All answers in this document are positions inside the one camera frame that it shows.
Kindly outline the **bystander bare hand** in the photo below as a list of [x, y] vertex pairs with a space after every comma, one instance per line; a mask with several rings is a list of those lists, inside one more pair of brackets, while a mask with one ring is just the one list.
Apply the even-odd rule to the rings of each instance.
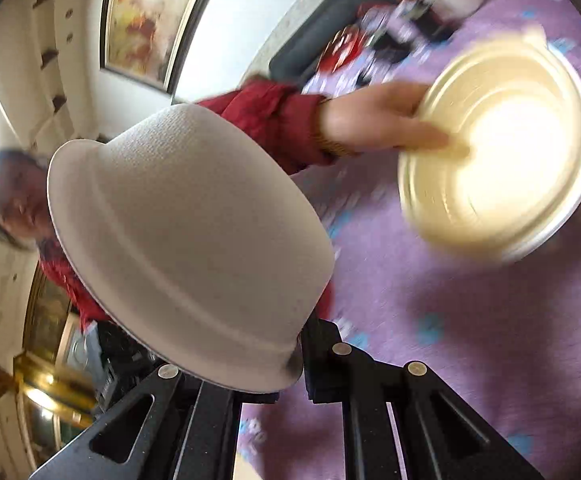
[[396, 80], [324, 101], [317, 110], [318, 138], [326, 148], [347, 154], [455, 146], [449, 133], [417, 118], [427, 91], [426, 84]]

